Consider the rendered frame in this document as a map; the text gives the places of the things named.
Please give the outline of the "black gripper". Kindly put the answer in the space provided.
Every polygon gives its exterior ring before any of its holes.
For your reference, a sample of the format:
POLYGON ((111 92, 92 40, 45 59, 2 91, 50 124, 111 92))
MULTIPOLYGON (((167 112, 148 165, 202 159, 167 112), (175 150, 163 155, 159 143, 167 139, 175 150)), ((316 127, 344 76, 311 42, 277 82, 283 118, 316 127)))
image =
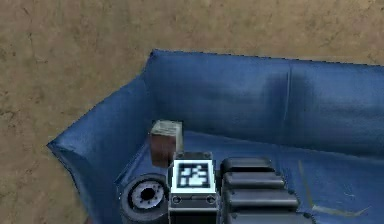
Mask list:
POLYGON ((164 175, 149 173, 128 182, 120 195, 123 224, 168 224, 168 187, 164 175))

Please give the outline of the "brown grey box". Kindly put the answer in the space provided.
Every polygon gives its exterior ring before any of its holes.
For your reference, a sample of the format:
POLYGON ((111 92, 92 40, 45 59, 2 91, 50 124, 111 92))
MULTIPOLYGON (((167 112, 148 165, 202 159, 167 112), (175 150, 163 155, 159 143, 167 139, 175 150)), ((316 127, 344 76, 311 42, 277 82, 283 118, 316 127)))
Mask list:
POLYGON ((183 150, 183 123, 172 120, 156 120, 149 132, 151 162, 167 168, 174 154, 183 150))

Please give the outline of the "blue sofa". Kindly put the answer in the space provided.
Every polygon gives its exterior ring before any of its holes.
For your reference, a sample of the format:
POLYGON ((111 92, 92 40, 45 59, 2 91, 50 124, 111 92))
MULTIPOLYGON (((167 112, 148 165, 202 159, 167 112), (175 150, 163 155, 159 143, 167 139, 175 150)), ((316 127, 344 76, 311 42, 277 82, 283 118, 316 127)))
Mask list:
POLYGON ((49 145, 93 224, 122 224, 158 120, 182 123, 188 151, 268 158, 316 224, 384 224, 384 66, 153 51, 49 145))

